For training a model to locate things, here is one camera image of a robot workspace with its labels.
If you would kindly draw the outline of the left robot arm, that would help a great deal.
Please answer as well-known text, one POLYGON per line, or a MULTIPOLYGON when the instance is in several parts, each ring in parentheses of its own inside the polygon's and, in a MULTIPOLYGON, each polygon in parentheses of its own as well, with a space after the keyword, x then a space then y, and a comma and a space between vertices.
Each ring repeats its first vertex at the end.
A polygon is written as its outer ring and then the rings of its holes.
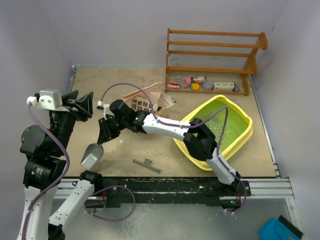
POLYGON ((24 167, 24 210, 19 240, 63 240, 67 224, 90 196, 103 191, 102 175, 89 170, 80 174, 72 193, 51 214, 59 183, 71 160, 67 153, 75 123, 93 115, 91 91, 82 97, 74 90, 61 95, 58 90, 42 90, 26 100, 35 122, 21 135, 20 152, 27 158, 24 167))

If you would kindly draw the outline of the pink cat litter bag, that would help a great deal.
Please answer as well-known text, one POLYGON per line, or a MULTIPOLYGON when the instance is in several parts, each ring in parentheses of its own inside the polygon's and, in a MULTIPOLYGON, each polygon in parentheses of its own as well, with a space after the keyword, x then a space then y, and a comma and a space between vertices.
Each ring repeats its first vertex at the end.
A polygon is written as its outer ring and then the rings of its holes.
POLYGON ((168 118, 168 108, 174 106, 177 101, 161 90, 161 82, 153 83, 142 88, 147 96, 139 90, 124 95, 124 102, 134 111, 148 111, 163 118, 168 118))

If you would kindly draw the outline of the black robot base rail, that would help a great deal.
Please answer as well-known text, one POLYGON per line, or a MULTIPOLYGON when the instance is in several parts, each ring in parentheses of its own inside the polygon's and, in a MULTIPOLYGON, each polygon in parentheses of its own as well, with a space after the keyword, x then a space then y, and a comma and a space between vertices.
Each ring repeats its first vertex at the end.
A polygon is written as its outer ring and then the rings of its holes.
POLYGON ((251 196, 247 180, 223 185, 217 177, 116 177, 104 176, 97 184, 104 192, 86 201, 90 207, 119 208, 121 204, 200 204, 238 209, 251 196))

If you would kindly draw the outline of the silver metal scoop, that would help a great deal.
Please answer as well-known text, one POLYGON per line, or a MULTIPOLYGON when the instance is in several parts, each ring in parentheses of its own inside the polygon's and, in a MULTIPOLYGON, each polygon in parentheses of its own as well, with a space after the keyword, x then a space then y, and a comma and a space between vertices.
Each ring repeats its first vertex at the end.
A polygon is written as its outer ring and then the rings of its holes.
POLYGON ((91 143, 84 151, 81 159, 81 166, 86 170, 91 170, 98 163, 104 154, 104 148, 97 143, 91 143))

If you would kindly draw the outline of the white bag sealing clip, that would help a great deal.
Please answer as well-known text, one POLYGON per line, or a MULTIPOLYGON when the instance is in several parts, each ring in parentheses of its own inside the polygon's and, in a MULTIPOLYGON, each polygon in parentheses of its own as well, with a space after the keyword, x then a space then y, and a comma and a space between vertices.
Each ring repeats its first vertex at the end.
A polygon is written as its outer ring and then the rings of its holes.
POLYGON ((158 167, 153 166, 153 161, 149 158, 145 158, 144 161, 133 159, 133 162, 137 165, 140 165, 144 168, 147 168, 157 174, 161 174, 162 170, 158 167))

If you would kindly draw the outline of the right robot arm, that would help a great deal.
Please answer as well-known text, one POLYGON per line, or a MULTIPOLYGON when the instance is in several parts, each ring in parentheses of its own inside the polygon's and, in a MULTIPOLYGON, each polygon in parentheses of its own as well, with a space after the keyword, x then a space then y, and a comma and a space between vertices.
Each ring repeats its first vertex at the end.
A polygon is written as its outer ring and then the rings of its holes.
POLYGON ((177 121, 157 117, 148 111, 134 111, 121 99, 111 104, 98 101, 97 109, 102 110, 104 115, 98 121, 98 145, 117 138, 124 129, 171 137, 184 142, 191 157, 207 163, 218 177, 226 195, 233 196, 240 190, 241 176, 220 153, 222 140, 216 140, 216 136, 201 119, 177 121))

